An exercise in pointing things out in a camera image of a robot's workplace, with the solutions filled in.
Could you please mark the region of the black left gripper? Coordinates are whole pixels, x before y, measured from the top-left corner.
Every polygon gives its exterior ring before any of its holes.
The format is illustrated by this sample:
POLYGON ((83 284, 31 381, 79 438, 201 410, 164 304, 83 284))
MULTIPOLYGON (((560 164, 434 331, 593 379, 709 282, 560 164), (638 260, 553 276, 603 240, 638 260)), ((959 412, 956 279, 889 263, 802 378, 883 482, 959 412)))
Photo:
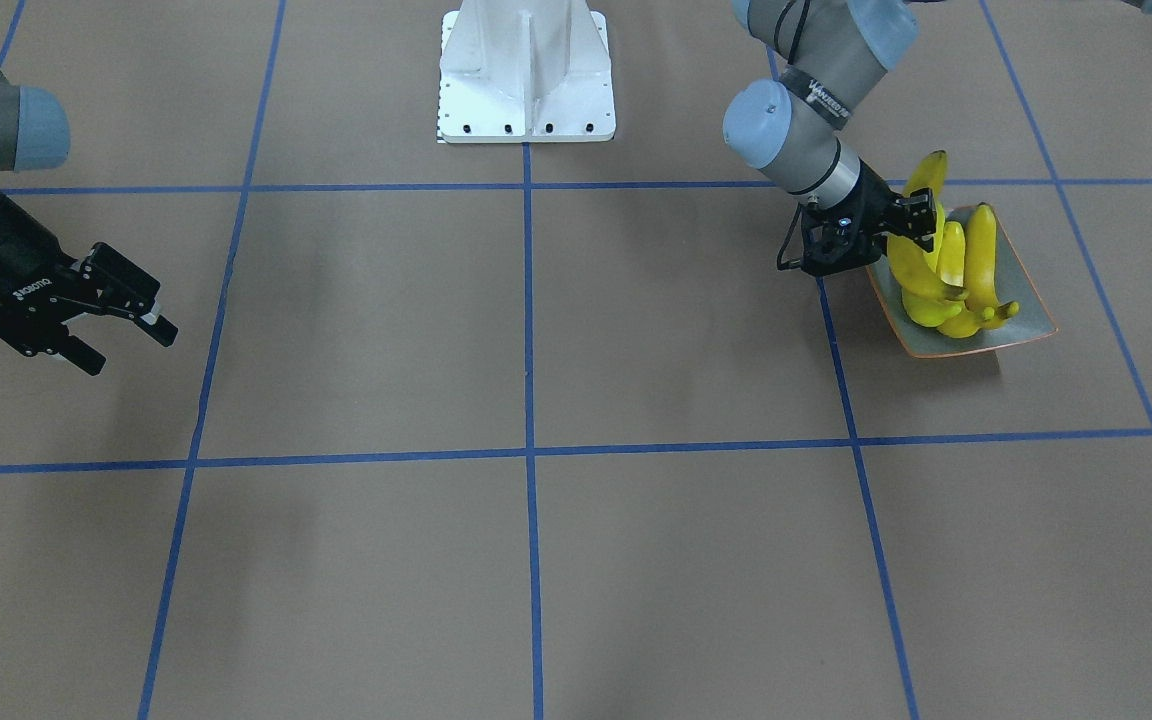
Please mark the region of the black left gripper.
POLYGON ((838 160, 826 177, 801 192, 801 209, 805 219, 849 217, 859 220, 864 232, 876 234, 878 240, 886 232, 887 251, 897 237, 910 240, 920 251, 934 250, 940 222, 932 190, 916 190, 914 196, 893 192, 890 185, 861 160, 838 160))

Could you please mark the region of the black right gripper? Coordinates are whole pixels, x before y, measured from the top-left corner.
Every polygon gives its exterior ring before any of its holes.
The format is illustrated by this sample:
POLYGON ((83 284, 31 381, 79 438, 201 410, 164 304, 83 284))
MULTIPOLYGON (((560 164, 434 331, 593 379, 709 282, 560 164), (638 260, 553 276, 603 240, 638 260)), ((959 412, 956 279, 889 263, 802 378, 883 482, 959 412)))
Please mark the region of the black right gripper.
POLYGON ((59 356, 99 376, 105 356, 65 328, 81 313, 79 300, 88 313, 118 316, 156 343, 173 346, 179 328, 162 314, 156 276, 108 243, 94 243, 77 263, 0 190, 0 340, 20 354, 59 356))

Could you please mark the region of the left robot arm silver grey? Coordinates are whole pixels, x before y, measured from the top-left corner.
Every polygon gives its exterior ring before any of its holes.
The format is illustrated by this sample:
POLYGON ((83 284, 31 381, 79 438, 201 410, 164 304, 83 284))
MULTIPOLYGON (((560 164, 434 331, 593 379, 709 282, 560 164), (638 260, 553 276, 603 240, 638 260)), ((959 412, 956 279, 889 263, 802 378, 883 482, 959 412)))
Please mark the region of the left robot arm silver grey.
POLYGON ((919 26, 910 5, 735 1, 732 12, 785 63, 723 113, 727 146, 796 202, 790 233, 799 234, 801 252, 778 253, 778 270, 823 276, 861 268, 895 236, 931 250, 935 191, 893 191, 841 138, 861 101, 914 45, 919 26))

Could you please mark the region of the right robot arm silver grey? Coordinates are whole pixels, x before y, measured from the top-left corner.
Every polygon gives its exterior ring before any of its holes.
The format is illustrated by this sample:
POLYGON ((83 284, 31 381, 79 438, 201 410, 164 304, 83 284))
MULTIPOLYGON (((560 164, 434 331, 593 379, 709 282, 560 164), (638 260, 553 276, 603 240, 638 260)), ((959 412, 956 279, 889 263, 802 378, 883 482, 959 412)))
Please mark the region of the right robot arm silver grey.
MULTIPOLYGON (((56 168, 69 150, 63 105, 44 88, 14 85, 0 65, 0 170, 56 168)), ((59 356, 99 374, 105 356, 69 328, 82 316, 116 316, 169 347, 179 329, 162 314, 160 288, 159 279, 108 243, 74 258, 0 190, 0 341, 20 355, 59 356)))

